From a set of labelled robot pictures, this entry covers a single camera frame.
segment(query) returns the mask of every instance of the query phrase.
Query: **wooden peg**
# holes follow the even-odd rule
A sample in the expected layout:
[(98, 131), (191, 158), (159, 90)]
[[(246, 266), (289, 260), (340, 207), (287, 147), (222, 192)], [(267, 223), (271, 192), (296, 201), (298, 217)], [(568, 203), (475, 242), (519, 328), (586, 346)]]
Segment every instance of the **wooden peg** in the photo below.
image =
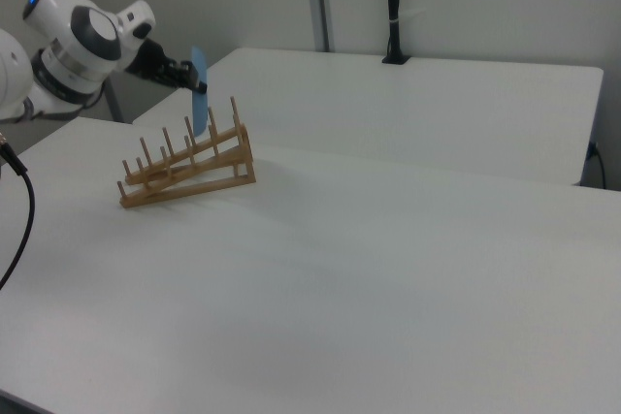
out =
[(159, 150), (162, 152), (162, 160), (164, 161), (164, 165), (166, 166), (166, 174), (168, 175), (168, 178), (172, 178), (173, 173), (171, 172), (171, 162), (166, 155), (166, 149), (162, 145), (160, 146)]
[(153, 161), (151, 160), (151, 156), (148, 153), (147, 143), (145, 143), (145, 138), (140, 138), (140, 144), (143, 147), (143, 151), (145, 152), (145, 157), (147, 158), (147, 163), (151, 167), (153, 165)]
[(231, 96), (231, 105), (233, 106), (233, 114), (237, 115), (237, 103), (235, 102), (235, 97)]
[(240, 147), (244, 146), (244, 139), (242, 138), (242, 125), (240, 124), (240, 117), (233, 113), (233, 123), (235, 123), (235, 133), (237, 133), (237, 143)]
[(209, 107), (209, 108), (207, 109), (207, 112), (208, 112), (208, 113), (209, 113), (209, 115), (210, 115), (210, 122), (212, 123), (210, 126), (212, 126), (212, 127), (213, 127), (213, 134), (212, 134), (212, 135), (210, 134), (210, 136), (212, 137), (212, 141), (215, 143), (215, 138), (217, 138), (217, 128), (215, 127), (215, 118), (213, 117), (213, 111), (212, 111), (212, 108), (211, 108), (211, 107)]
[(187, 155), (190, 158), (190, 163), (192, 167), (196, 167), (196, 161), (194, 160), (194, 152), (192, 151), (192, 146), (190, 145), (190, 139), (185, 137), (185, 146), (187, 147)]
[(166, 145), (168, 146), (168, 150), (171, 153), (171, 157), (175, 156), (175, 152), (173, 151), (173, 145), (171, 144), (171, 139), (168, 136), (168, 130), (166, 129), (166, 127), (162, 128), (162, 131), (164, 132), (164, 138), (166, 138)]
[(123, 188), (123, 183), (121, 183), (120, 181), (117, 181), (116, 185), (118, 186), (118, 189), (120, 190), (121, 198), (127, 199), (127, 194), (125, 194), (125, 189)]
[(132, 172), (129, 170), (129, 165), (127, 165), (126, 160), (123, 160), (123, 167), (125, 167), (125, 173), (127, 174), (127, 176), (131, 176)]
[(148, 188), (148, 178), (145, 173), (145, 167), (143, 167), (143, 161), (140, 160), (140, 157), (136, 157), (136, 163), (138, 164), (138, 170), (140, 170), (141, 179), (143, 180), (143, 185), (145, 188)]
[(210, 130), (210, 138), (212, 139), (212, 141), (214, 142), (213, 144), (213, 154), (215, 155), (215, 157), (217, 157), (220, 153), (220, 151), (217, 148), (217, 144), (215, 143), (217, 141), (217, 134), (215, 133), (215, 129), (213, 128), (212, 125), (208, 126), (208, 129)]
[(185, 118), (185, 126), (187, 127), (187, 134), (190, 136), (190, 140), (192, 141), (192, 147), (196, 147), (194, 132), (192, 131), (192, 125), (190, 125), (190, 119), (188, 117)]

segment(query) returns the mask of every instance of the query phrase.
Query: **white table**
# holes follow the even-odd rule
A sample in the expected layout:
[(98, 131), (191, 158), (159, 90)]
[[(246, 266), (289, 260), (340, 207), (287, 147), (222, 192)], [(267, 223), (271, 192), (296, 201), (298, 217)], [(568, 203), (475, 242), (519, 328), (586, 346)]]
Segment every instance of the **white table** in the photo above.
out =
[[(23, 154), (0, 390), (56, 414), (621, 411), (618, 193), (256, 143), (256, 184), (123, 210), (142, 135), (79, 118)], [(4, 268), (21, 181), (0, 200)]]
[[(258, 143), (571, 185), (582, 176), (602, 74), (242, 48), (208, 81), (216, 109), (236, 96)], [(177, 91), (134, 123), (182, 127), (190, 101)]]

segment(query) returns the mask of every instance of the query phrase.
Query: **cable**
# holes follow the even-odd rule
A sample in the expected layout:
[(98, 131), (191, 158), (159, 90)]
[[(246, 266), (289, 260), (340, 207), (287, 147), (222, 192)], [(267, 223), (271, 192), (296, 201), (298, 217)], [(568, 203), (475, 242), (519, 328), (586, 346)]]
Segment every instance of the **cable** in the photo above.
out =
[(93, 107), (95, 107), (95, 106), (99, 103), (99, 101), (101, 101), (101, 97), (104, 95), (104, 91), (105, 91), (105, 89), (106, 89), (106, 82), (104, 81), (104, 82), (101, 84), (101, 87), (99, 88), (99, 95), (97, 96), (97, 99), (95, 99), (95, 100), (94, 100), (93, 102), (91, 102), (90, 104), (84, 104), (84, 105), (82, 106), (82, 108), (83, 108), (84, 110), (87, 110), (87, 109), (92, 109)]
[(598, 144), (591, 141), (589, 142), (589, 146), (587, 147), (586, 160), (591, 160), (593, 157), (597, 157), (598, 161), (600, 162), (600, 170), (602, 171), (602, 188), (606, 189), (604, 159), (602, 158), (600, 150), (598, 149)]
[(30, 181), (30, 177), (28, 176), (28, 174), (23, 174), (21, 177), (23, 178), (23, 181), (26, 183), (26, 188), (28, 189), (28, 199), (30, 201), (30, 209), (28, 211), (28, 221), (26, 222), (26, 230), (23, 232), (23, 237), (21, 238), (21, 243), (19, 244), (19, 248), (17, 249), (16, 256), (13, 258), (11, 264), (9, 265), (9, 268), (5, 272), (2, 279), (0, 279), (0, 290), (2, 290), (2, 287), (5, 285), (7, 280), (9, 280), (9, 277), (11, 276), (11, 274), (13, 273), (13, 271), (15, 270), (17, 266), (17, 263), (19, 262), (19, 258), (21, 258), (21, 254), (23, 253), (23, 250), (26, 247), (26, 243), (28, 242), (28, 239), (30, 238), (32, 224), (34, 223), (34, 219), (35, 219), (35, 191), (32, 187), (32, 182)]
[(602, 159), (601, 153), (596, 149), (596, 155), (598, 156), (598, 160), (600, 161), (600, 169), (602, 169), (602, 188), (605, 188), (605, 170), (604, 170), (604, 160)]
[(28, 189), (28, 200), (30, 203), (30, 208), (28, 210), (28, 221), (26, 222), (26, 229), (23, 233), (23, 237), (21, 238), (21, 243), (19, 244), (19, 248), (17, 249), (16, 256), (11, 261), (9, 268), (0, 279), (0, 290), (4, 287), (5, 283), (15, 270), (19, 259), (21, 258), (21, 254), (26, 247), (26, 243), (30, 238), (30, 232), (32, 231), (32, 224), (35, 219), (35, 191), (32, 187), (32, 182), (30, 181), (30, 177), (28, 176), (27, 169), (21, 163), (19, 158), (16, 156), (13, 148), (7, 143), (7, 140), (0, 133), (0, 157), (7, 161), (7, 164), (11, 166), (11, 168), (15, 171), (18, 176), (23, 178), (24, 183), (26, 183), (26, 188)]

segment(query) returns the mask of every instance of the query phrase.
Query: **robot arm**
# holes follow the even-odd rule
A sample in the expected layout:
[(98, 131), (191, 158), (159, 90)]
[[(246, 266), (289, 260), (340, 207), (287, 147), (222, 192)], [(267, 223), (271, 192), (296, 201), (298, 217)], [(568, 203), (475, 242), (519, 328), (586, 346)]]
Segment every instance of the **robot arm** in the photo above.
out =
[(207, 92), (191, 62), (178, 64), (147, 39), (155, 17), (143, 0), (118, 14), (104, 12), (90, 0), (28, 0), (23, 19), (50, 43), (31, 60), (34, 83), (25, 100), (4, 109), (0, 100), (0, 121), (74, 118), (96, 103), (114, 70)]

